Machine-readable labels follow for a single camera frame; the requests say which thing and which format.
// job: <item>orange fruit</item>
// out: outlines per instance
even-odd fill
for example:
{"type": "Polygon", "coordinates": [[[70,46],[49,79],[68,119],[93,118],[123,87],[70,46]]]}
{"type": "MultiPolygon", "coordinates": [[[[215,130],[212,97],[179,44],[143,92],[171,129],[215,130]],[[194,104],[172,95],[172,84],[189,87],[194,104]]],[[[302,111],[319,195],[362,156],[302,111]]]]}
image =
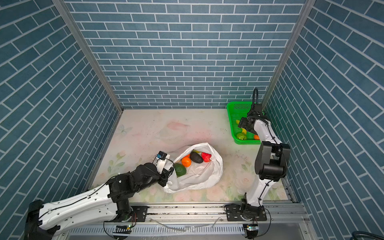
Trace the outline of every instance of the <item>orange fruit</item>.
{"type": "Polygon", "coordinates": [[[183,157],[181,159],[181,164],[183,164],[184,167],[191,166],[191,159],[189,157],[183,157]]]}

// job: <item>table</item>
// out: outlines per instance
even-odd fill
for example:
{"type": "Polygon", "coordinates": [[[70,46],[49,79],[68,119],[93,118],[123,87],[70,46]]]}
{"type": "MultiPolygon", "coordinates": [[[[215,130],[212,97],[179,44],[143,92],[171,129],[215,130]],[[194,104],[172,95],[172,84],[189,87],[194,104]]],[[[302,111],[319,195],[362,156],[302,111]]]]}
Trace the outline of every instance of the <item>table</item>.
{"type": "MultiPolygon", "coordinates": [[[[130,202],[237,201],[257,177],[254,169],[259,145],[237,145],[231,136],[226,109],[124,110],[104,155],[92,188],[119,173],[133,171],[163,151],[175,159],[188,146],[208,142],[223,158],[223,175],[209,189],[167,194],[159,184],[136,193],[130,202]]],[[[265,200],[287,200],[281,181],[265,200]]]]}

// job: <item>brick wall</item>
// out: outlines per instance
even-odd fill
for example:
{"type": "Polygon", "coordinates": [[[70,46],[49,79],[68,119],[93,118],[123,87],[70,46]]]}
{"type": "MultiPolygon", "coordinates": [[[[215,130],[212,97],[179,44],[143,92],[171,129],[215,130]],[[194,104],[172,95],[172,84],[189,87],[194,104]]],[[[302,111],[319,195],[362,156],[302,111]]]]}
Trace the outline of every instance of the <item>brick wall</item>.
{"type": "Polygon", "coordinates": [[[0,239],[81,192],[116,109],[51,0],[0,1],[0,239]]]}
{"type": "Polygon", "coordinates": [[[304,0],[66,1],[125,108],[264,96],[304,0]]]}
{"type": "Polygon", "coordinates": [[[268,102],[320,239],[384,235],[384,4],[317,0],[268,102]]]}

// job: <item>green basket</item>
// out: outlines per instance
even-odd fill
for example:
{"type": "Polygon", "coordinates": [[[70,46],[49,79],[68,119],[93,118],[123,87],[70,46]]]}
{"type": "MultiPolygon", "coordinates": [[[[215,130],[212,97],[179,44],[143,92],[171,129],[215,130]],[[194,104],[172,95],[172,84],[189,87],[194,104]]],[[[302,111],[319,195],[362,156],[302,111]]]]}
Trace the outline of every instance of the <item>green basket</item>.
{"type": "Polygon", "coordinates": [[[242,117],[247,117],[247,113],[251,108],[252,102],[230,102],[227,104],[227,111],[229,117],[229,124],[231,125],[231,133],[233,140],[237,144],[260,144],[260,140],[254,140],[253,133],[247,132],[247,140],[240,140],[236,137],[236,134],[242,131],[236,124],[236,120],[240,120],[242,117]]]}

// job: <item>green pepper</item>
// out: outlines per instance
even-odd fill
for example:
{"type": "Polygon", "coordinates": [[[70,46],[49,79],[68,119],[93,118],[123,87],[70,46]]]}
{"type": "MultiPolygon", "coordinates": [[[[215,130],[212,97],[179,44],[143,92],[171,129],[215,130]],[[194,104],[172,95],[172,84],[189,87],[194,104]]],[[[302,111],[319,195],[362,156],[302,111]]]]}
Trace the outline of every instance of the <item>green pepper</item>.
{"type": "Polygon", "coordinates": [[[244,133],[242,133],[242,132],[239,132],[239,133],[236,135],[236,137],[237,137],[238,139],[240,139],[240,140],[246,140],[246,139],[247,139],[247,136],[246,136],[244,133]]]}

